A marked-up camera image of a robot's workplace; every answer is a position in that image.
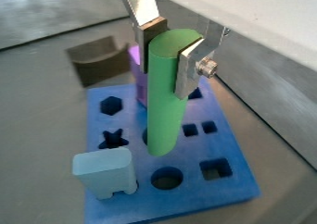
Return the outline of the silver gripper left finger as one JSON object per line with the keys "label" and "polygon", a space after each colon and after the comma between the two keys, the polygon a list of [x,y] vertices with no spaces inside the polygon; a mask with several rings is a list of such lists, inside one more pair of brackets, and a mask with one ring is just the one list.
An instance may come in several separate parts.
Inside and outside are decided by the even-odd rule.
{"label": "silver gripper left finger", "polygon": [[148,44],[167,31],[167,19],[159,15],[156,0],[123,0],[139,45],[142,72],[148,71]]}

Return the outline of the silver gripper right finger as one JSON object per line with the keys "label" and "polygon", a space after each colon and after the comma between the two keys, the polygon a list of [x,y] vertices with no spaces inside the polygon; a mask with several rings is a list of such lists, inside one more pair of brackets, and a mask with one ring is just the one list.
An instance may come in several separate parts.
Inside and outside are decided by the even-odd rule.
{"label": "silver gripper right finger", "polygon": [[199,77],[211,78],[218,64],[213,59],[214,51],[219,46],[226,27],[206,18],[197,22],[197,32],[202,37],[179,52],[175,78],[175,96],[185,99],[195,90]]}

